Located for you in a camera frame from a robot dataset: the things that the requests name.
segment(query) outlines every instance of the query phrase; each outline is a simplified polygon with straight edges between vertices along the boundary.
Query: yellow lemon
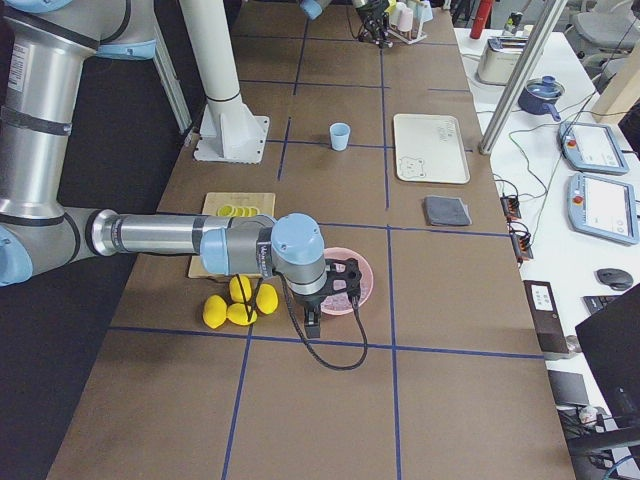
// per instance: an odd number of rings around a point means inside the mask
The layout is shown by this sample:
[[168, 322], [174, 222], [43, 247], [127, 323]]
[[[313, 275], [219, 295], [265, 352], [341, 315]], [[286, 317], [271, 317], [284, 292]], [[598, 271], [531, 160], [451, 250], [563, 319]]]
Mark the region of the yellow lemon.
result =
[[251, 320], [249, 320], [247, 316], [247, 308], [249, 307], [245, 306], [244, 303], [234, 303], [229, 305], [229, 308], [227, 308], [227, 318], [236, 325], [251, 325], [258, 319], [258, 314], [254, 310], [251, 312]]
[[227, 302], [220, 295], [211, 295], [204, 302], [202, 319], [209, 328], [218, 328], [227, 319]]
[[269, 315], [276, 311], [278, 308], [278, 292], [273, 288], [273, 285], [269, 285], [268, 283], [260, 285], [256, 304], [258, 306], [258, 310], [265, 315]]
[[238, 276], [234, 276], [229, 282], [229, 293], [231, 294], [231, 300], [237, 303], [251, 300], [251, 281], [246, 275], [240, 275], [240, 281]]

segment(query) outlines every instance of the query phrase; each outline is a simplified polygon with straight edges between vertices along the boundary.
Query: pink bowl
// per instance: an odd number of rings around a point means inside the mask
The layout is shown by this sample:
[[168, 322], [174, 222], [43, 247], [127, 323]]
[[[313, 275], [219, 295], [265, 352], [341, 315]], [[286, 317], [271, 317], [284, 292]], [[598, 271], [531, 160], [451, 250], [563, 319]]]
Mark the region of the pink bowl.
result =
[[[324, 250], [324, 256], [325, 258], [333, 258], [335, 260], [347, 260], [349, 258], [358, 260], [358, 267], [362, 272], [362, 279], [360, 280], [360, 302], [358, 305], [362, 306], [362, 304], [369, 299], [371, 291], [373, 290], [373, 271], [371, 270], [369, 262], [367, 262], [362, 255], [342, 247], [326, 248]], [[344, 287], [344, 282], [336, 282], [335, 287]], [[327, 297], [320, 305], [320, 310], [327, 315], [345, 315], [353, 312], [346, 293], [339, 293], [338, 295]]]

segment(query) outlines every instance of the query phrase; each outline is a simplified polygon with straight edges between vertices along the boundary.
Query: red cylinder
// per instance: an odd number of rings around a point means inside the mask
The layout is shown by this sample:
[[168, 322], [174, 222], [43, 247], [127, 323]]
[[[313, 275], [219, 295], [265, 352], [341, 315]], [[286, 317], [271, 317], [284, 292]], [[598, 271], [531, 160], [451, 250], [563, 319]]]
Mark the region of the red cylinder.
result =
[[493, 0], [480, 0], [478, 11], [476, 12], [476, 19], [473, 21], [473, 27], [471, 28], [471, 38], [478, 39], [484, 30], [484, 26], [487, 23], [487, 18], [491, 13], [491, 7], [493, 6]]

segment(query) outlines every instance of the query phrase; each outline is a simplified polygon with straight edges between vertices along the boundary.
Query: keyboard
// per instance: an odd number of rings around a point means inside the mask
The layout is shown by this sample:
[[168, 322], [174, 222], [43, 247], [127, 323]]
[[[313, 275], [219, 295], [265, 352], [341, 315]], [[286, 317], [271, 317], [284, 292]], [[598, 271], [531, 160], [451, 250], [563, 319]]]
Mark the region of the keyboard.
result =
[[589, 312], [594, 313], [602, 310], [604, 307], [613, 302], [620, 295], [594, 295], [588, 297], [582, 297], [584, 303], [587, 305]]

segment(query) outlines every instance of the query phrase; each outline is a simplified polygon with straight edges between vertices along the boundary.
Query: table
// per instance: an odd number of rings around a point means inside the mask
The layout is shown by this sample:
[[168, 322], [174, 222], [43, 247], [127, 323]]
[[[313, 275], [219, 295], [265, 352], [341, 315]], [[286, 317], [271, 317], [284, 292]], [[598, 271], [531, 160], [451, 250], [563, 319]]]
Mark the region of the table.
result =
[[[191, 143], [158, 209], [274, 192], [277, 217], [313, 216], [327, 245], [374, 271], [366, 363], [319, 366], [284, 308], [209, 330], [203, 302], [226, 285], [186, 278], [188, 259], [140, 255], [51, 480], [574, 478], [450, 16], [381, 53], [353, 41], [350, 10], [308, 23], [294, 4], [243, 6], [232, 40], [243, 99], [271, 117], [262, 163], [198, 163]], [[398, 180], [396, 113], [456, 115], [470, 183]], [[334, 121], [351, 125], [343, 152], [328, 146]], [[429, 194], [462, 197], [473, 225], [428, 227]], [[355, 361], [353, 318], [325, 317], [315, 345]]]
[[[455, 33], [480, 125], [484, 129], [491, 118], [489, 111], [497, 104], [503, 87], [485, 85], [477, 80], [476, 56], [482, 54], [489, 36], [499, 35], [501, 32], [485, 30], [479, 40], [469, 38], [468, 29], [456, 29]], [[575, 116], [572, 114], [580, 111], [593, 93], [594, 87], [562, 33], [551, 34], [532, 78], [543, 75], [554, 76], [566, 87], [565, 94], [556, 106], [562, 112], [563, 119], [574, 119]], [[587, 112], [597, 98], [597, 93], [590, 98], [585, 107]], [[579, 121], [594, 120], [589, 113], [583, 113]], [[523, 111], [512, 112], [491, 154], [493, 171], [500, 178], [513, 182], [521, 194], [542, 194], [542, 186], [527, 173], [525, 158], [508, 138], [509, 132], [529, 130], [542, 124], [549, 126], [534, 132], [513, 135], [529, 157], [531, 169], [549, 185], [546, 202], [544, 198], [524, 199], [520, 205], [523, 223], [531, 231], [536, 231], [533, 240], [534, 260], [525, 262], [520, 274], [523, 280], [551, 283], [564, 333], [575, 335], [575, 326], [589, 316], [582, 297], [617, 293], [600, 284], [594, 272], [605, 267], [621, 268], [631, 273], [637, 283], [640, 280], [640, 245], [624, 246], [573, 231], [566, 212], [566, 186], [575, 170], [560, 157], [557, 126], [553, 125], [550, 116], [535, 116]], [[616, 125], [613, 129], [621, 148], [629, 150], [629, 144], [620, 129]], [[615, 179], [632, 184], [637, 191], [640, 188], [640, 164], [634, 154], [628, 154], [626, 157], [630, 172]], [[498, 185], [499, 190], [502, 190], [502, 185]], [[505, 192], [515, 193], [510, 188], [505, 186]], [[583, 355], [547, 361], [547, 368], [581, 374], [591, 404], [608, 410]]]

